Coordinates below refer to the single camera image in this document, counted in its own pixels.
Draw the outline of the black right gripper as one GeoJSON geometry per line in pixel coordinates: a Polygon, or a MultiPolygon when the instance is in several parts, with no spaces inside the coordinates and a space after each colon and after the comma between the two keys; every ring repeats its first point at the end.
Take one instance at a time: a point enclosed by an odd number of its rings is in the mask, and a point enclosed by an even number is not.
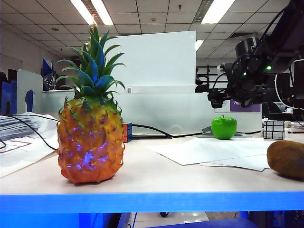
{"type": "Polygon", "coordinates": [[[256,56],[240,56],[233,63],[226,63],[227,88],[225,91],[218,88],[208,90],[207,97],[212,108],[222,108],[226,94],[242,107],[261,104],[267,85],[265,70],[263,59],[256,56]]]}

